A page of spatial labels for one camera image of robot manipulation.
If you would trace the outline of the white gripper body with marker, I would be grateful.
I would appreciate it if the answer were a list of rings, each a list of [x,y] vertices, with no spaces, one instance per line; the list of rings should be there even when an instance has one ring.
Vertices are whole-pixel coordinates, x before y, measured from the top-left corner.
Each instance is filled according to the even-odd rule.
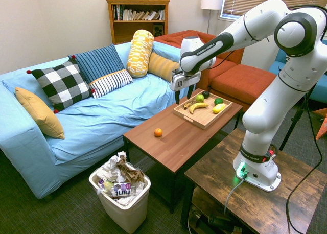
[[[197,72],[191,76],[186,76],[184,71],[175,69],[172,71],[172,79],[170,83],[170,89],[172,91],[179,91],[183,88],[192,86],[200,81],[201,72]]]

